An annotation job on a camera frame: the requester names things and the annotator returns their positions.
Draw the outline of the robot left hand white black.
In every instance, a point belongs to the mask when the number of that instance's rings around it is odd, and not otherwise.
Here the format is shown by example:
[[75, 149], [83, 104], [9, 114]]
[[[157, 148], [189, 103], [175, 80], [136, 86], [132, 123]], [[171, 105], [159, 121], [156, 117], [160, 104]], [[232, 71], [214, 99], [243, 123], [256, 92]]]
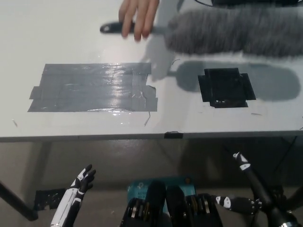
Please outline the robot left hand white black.
[[92, 164], [84, 168], [64, 193], [50, 227], [72, 227], [79, 213], [85, 193], [93, 187], [96, 170]]

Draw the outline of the robot right hand white black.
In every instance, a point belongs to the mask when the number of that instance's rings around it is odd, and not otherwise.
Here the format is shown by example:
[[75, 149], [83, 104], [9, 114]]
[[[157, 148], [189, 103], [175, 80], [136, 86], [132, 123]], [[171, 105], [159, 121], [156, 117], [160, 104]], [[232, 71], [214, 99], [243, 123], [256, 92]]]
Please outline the robot right hand white black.
[[269, 227], [299, 227], [296, 217], [279, 205], [277, 198], [243, 154], [234, 153], [233, 158], [247, 177], [254, 199], [212, 195], [213, 201], [229, 211], [240, 214], [255, 215], [262, 211], [267, 216]]

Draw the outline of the person bare hand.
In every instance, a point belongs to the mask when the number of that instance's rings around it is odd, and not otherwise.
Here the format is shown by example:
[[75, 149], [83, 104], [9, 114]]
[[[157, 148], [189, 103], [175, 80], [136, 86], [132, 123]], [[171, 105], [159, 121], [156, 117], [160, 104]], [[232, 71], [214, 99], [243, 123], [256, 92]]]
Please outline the person bare hand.
[[118, 11], [118, 20], [122, 23], [122, 37], [127, 38], [130, 34], [136, 14], [134, 40], [139, 42], [142, 37], [147, 39], [151, 33], [159, 3], [159, 0], [124, 0]]

